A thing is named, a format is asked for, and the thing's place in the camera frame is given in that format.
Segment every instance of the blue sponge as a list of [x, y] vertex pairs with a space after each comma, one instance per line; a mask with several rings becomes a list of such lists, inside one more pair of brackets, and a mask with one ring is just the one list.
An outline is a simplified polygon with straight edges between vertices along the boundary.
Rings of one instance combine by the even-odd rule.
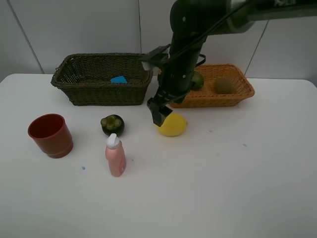
[[119, 76], [119, 77], [116, 77], [116, 78], [112, 78], [110, 80], [111, 83], [127, 83], [127, 80], [125, 80], [125, 77], [123, 76]]

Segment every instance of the kiwi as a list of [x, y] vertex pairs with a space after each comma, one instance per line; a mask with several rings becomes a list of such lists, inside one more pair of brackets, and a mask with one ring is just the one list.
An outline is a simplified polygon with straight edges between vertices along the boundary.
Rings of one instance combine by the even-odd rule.
[[110, 115], [106, 118], [101, 119], [100, 121], [103, 132], [106, 135], [111, 135], [112, 133], [120, 136], [124, 131], [124, 121], [118, 115]]
[[214, 83], [214, 89], [217, 94], [232, 94], [234, 91], [231, 79], [228, 77], [219, 77]]

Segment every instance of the pink plastic bottle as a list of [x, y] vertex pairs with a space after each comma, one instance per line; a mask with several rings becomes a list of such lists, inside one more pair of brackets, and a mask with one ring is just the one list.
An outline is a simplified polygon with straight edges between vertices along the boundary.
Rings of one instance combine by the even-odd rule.
[[116, 134], [111, 134], [107, 140], [106, 159], [112, 176], [121, 176], [125, 170], [126, 160], [122, 142]]

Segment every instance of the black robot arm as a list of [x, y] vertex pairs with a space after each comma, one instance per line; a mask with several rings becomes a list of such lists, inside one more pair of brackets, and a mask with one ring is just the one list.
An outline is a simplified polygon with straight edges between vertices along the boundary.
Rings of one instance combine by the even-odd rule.
[[317, 15], [317, 0], [177, 0], [170, 13], [170, 45], [144, 55], [144, 67], [156, 66], [158, 91], [148, 100], [154, 124], [161, 126], [192, 86], [192, 76], [208, 35], [243, 33], [255, 20]]

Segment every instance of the yellow lemon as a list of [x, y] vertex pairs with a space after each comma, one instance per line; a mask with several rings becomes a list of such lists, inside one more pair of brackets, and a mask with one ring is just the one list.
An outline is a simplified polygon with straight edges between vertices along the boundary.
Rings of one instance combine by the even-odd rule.
[[161, 127], [157, 126], [160, 133], [165, 136], [181, 135], [186, 130], [186, 127], [186, 119], [178, 113], [172, 113], [168, 115], [163, 125]]

